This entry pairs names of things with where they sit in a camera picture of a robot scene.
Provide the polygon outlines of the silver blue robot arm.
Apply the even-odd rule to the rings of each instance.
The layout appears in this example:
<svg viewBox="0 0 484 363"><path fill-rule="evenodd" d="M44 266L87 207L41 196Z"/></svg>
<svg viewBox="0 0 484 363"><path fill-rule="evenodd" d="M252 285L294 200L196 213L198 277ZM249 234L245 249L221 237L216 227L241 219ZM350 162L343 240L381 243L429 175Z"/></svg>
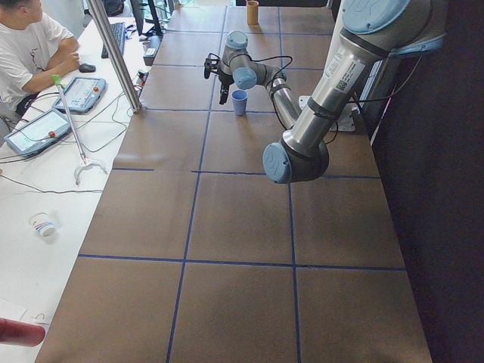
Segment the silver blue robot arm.
<svg viewBox="0 0 484 363"><path fill-rule="evenodd" d="M231 84L247 90L265 87L285 131L262 155L265 174L275 183L321 177L329 163L323 141L353 94L362 89L378 61L416 57L440 49L445 38L446 1L346 1L343 25L333 38L340 46L304 106L292 95L282 69L254 61L241 31L227 35L221 60L206 74L221 82L225 103Z"/></svg>

